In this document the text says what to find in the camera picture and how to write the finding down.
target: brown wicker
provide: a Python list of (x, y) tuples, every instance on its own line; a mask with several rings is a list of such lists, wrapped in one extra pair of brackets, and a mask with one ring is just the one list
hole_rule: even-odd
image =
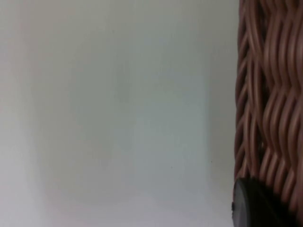
[(303, 0), (240, 0), (235, 179), (271, 188), (303, 225)]

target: black round object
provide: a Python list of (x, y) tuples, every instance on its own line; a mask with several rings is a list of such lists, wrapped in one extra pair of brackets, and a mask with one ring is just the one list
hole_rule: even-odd
[(234, 227), (295, 227), (295, 219), (271, 191), (254, 179), (238, 179), (232, 203)]

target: light gray surface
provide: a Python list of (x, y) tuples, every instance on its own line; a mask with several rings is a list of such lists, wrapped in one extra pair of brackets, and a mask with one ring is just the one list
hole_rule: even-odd
[(232, 226), (236, 0), (1, 0), (0, 226)]

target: white background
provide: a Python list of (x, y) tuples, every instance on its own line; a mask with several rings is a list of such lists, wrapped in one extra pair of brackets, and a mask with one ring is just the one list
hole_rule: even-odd
[(231, 227), (236, 0), (0, 0), (1, 227)]

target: wicker basket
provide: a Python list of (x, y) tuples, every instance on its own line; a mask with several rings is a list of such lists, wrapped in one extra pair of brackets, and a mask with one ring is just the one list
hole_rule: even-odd
[(272, 189), (303, 225), (303, 0), (241, 0), (235, 179)]

